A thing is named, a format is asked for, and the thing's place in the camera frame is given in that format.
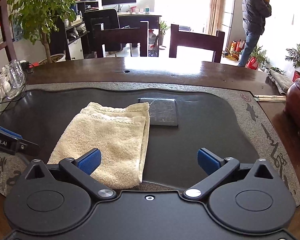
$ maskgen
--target desk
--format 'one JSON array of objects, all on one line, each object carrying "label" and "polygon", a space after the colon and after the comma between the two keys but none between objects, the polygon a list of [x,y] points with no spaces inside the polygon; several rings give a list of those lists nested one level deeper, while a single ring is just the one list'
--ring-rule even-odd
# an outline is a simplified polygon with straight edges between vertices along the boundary
[{"label": "desk", "polygon": [[[120,27],[129,25],[130,28],[139,28],[141,21],[149,22],[149,29],[158,29],[160,34],[160,17],[161,15],[149,14],[118,14]],[[157,43],[157,57],[159,57],[159,39]]]},{"label": "desk", "polygon": [[[114,57],[73,60],[39,66],[27,76],[29,84],[62,82],[149,82],[247,90],[279,95],[266,73],[212,62],[175,58]],[[282,112],[282,102],[259,102],[285,146],[300,182],[300,140],[294,123]],[[0,196],[0,237],[8,233]],[[291,232],[300,238],[300,207]]]}]

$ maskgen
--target blue jeans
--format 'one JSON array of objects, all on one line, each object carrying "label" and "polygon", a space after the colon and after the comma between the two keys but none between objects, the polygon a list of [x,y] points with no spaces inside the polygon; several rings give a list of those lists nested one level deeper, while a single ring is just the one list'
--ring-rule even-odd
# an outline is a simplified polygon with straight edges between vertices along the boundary
[{"label": "blue jeans", "polygon": [[249,30],[245,29],[245,32],[246,32],[246,44],[244,45],[241,59],[238,64],[239,67],[245,67],[245,65],[248,62],[251,52],[257,45],[259,38],[260,38],[260,35],[255,35]]}]

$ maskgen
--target man talking on phone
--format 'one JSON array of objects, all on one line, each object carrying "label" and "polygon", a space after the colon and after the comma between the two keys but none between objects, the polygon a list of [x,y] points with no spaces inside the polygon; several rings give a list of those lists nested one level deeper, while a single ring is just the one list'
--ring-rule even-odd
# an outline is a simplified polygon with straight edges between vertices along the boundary
[{"label": "man talking on phone", "polygon": [[271,16],[270,0],[243,0],[243,28],[246,33],[246,44],[239,61],[239,67],[245,67],[251,52],[257,45],[260,35],[265,31],[266,18]]}]

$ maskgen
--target refrigerator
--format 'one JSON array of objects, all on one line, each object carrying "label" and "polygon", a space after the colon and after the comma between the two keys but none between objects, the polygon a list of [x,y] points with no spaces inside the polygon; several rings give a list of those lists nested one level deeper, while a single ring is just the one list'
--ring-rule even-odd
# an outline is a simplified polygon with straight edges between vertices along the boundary
[{"label": "refrigerator", "polygon": [[224,50],[230,49],[232,41],[245,41],[242,21],[242,0],[221,0],[217,29],[225,32]]}]

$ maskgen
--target silver bolt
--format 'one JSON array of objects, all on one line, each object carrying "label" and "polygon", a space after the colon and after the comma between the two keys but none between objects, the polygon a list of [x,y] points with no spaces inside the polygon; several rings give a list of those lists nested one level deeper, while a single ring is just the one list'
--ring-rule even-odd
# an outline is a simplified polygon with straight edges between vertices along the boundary
[{"label": "silver bolt", "polygon": [[154,196],[146,196],[146,200],[154,200]]},{"label": "silver bolt", "polygon": [[201,191],[196,188],[187,189],[185,194],[188,197],[199,197],[201,195]]},{"label": "silver bolt", "polygon": [[101,189],[98,191],[100,197],[111,197],[113,194],[114,192],[111,189]]}]

